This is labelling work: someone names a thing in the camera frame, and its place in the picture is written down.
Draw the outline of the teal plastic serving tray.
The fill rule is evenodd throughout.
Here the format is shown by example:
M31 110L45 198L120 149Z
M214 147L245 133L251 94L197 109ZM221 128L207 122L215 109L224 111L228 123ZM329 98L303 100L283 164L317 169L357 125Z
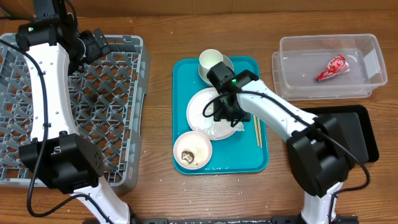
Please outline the teal plastic serving tray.
M198 73L199 59L178 61L172 72L172 135L173 140L191 128L186 119L188 102L198 91L207 87ZM261 122L262 147L257 145L254 122L244 123L244 131L212 141L213 153L206 166L190 170L174 161L175 168L184 175L216 175L260 172L269 162L266 124Z

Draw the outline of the pink bowl with food scraps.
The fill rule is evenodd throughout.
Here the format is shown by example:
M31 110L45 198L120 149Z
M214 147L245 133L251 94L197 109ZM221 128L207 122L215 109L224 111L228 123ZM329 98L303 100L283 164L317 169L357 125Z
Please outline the pink bowl with food scraps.
M213 153L211 141L202 133L188 131L177 138L173 154L184 169L197 170L209 163Z

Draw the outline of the grey plastic dishwasher rack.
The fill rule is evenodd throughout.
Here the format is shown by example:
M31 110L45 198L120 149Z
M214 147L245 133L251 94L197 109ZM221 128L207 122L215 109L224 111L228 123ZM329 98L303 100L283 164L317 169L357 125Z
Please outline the grey plastic dishwasher rack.
M79 133L101 149L104 178L115 191L128 192L137 184L150 55L136 35L106 39L111 52L70 75L70 101ZM14 34L2 36L1 185L27 187L31 174L18 148L30 142L33 102L28 67L15 44Z

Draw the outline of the white napkin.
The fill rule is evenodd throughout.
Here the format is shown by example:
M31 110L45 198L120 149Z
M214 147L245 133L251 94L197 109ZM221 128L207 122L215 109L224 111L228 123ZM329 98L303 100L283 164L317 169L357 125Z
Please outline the white napkin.
M239 122L236 126L232 127L231 123L227 120L214 121L208 130L208 134L214 138L229 136L236 131L244 131L244 125Z

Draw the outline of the white round plate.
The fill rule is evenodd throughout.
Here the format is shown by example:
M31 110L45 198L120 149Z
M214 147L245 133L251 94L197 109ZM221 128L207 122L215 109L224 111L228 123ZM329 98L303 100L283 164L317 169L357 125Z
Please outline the white round plate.
M188 103L187 106L187 121L188 125L193 131L198 131L204 134L210 140L222 140L229 136L223 136L220 138L214 138L208 134L210 125L214 122L213 117L206 118L203 116L203 109L206 104L218 96L218 92L215 88L205 88L198 93L196 93Z

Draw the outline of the clear plastic waste bin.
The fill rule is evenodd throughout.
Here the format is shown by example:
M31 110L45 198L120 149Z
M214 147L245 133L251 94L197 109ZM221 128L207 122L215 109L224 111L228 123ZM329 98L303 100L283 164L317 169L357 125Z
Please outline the clear plastic waste bin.
M337 55L349 69L317 81ZM387 83L384 57L373 34L283 37L272 55L272 76L275 92L285 100L366 98Z

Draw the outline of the grey-white small bowl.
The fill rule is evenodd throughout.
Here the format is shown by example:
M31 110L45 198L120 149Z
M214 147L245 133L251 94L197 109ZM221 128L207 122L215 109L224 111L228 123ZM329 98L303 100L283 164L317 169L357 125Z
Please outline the grey-white small bowl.
M229 59L229 57L223 55L223 63L229 67L230 69L234 70L234 66L232 61ZM212 86L211 82L209 81L209 79L207 79L206 74L208 73L208 69L205 69L204 67L202 67L201 65L199 65L198 67L198 73L200 78L208 85L208 86Z

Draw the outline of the black rectangular tray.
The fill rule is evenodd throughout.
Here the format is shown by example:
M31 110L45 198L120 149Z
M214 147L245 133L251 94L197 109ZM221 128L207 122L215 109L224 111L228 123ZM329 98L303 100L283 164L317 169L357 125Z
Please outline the black rectangular tray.
M368 110L363 105L327 106L303 108L304 111L320 116L331 114L341 125L351 153L361 162L376 162L379 150L374 137Z

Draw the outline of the red snack wrapper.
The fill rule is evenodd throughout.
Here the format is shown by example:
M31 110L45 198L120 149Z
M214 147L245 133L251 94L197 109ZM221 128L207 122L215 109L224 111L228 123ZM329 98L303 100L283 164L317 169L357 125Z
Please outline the red snack wrapper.
M346 59L344 58L344 56L339 54L336 57L334 57L331 61L329 61L324 71L315 77L315 81L319 82L322 80L327 80L337 75L347 73L349 72L349 70L350 67Z

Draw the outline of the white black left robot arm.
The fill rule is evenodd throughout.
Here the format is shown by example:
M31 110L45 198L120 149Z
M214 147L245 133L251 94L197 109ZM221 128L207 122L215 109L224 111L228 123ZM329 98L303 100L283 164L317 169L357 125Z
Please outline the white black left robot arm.
M48 188L80 200L100 223L131 223L133 215L104 178L103 156L80 136L72 115L68 77L110 53L100 30L78 30L68 1L35 1L35 17L16 42L29 68L34 119L22 163Z

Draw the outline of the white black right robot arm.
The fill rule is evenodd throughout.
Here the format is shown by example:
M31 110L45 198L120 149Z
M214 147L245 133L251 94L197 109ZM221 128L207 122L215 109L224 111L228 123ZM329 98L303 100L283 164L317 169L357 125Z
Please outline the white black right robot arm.
M333 223L335 200L358 163L338 120L291 105L249 70L236 74L219 62L206 76L219 94L211 101L215 106L211 116L216 121L226 119L236 126L251 114L285 141L291 173L305 192L302 222Z

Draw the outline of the white plastic cup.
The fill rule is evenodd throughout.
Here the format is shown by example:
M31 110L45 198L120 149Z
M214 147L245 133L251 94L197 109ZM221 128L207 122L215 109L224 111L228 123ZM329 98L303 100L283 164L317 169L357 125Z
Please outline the white plastic cup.
M205 69L210 69L212 66L222 61L223 55L215 49L204 50L199 56L199 63Z

